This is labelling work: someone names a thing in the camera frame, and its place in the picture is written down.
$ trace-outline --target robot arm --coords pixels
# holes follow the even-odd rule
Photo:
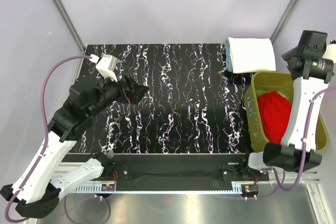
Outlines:
[[[65,175],[51,179],[64,156],[82,138],[86,129],[92,126],[92,119],[113,102],[138,104],[149,88],[138,85],[130,76],[118,80],[113,72],[117,59],[105,55],[96,65],[106,78],[102,86],[95,76],[76,81],[69,89],[69,97],[62,108],[57,110],[50,121],[49,142],[44,155],[29,177],[24,188],[15,198],[16,211],[22,217],[44,218],[57,206],[58,202],[81,184],[98,177],[112,175],[113,151],[97,154],[82,166]],[[3,186],[0,194],[9,201],[17,192],[40,152],[42,143],[32,162],[20,179]]]
[[[249,168],[262,170],[276,166],[290,172],[299,170],[302,136],[311,99],[328,87],[333,76],[333,61],[322,58],[327,49],[326,39],[326,33],[305,30],[298,46],[282,55],[294,80],[289,123],[281,145],[267,143],[263,152],[251,153],[247,164]],[[306,162],[303,170],[318,166],[322,160],[322,156],[315,153],[315,131],[322,99],[323,94],[314,101],[308,136],[305,139]]]

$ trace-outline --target cable clip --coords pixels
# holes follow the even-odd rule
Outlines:
[[[89,61],[91,61],[91,62],[93,62],[93,63],[98,63],[98,61],[99,61],[99,57],[97,56],[97,55],[90,55],[90,59],[89,59]]]

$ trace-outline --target white towel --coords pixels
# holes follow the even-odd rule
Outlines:
[[[234,39],[225,42],[226,67],[233,73],[276,71],[275,56],[269,39]]]

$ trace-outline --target gray wall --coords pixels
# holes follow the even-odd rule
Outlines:
[[[62,0],[85,44],[268,38],[289,0]]]
[[[15,182],[43,140],[39,94],[49,69],[77,55],[51,0],[0,0],[0,187]],[[55,73],[46,92],[48,118],[62,104],[77,62]],[[0,223],[6,201],[0,199]]]
[[[300,0],[290,16],[284,29],[274,43],[277,56],[277,69],[284,71],[285,62],[281,54],[296,46],[303,30],[317,30],[328,33],[329,39],[336,37],[336,4],[335,0]],[[336,86],[334,76],[330,85]],[[322,187],[327,197],[329,208],[336,221],[336,92],[327,93],[322,101],[321,113],[327,127],[330,143],[328,149],[323,152],[322,164],[319,167],[319,176]]]

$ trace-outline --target red cloth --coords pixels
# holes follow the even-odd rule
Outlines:
[[[280,144],[289,122],[290,102],[272,91],[258,99],[258,106],[265,136],[270,142]]]

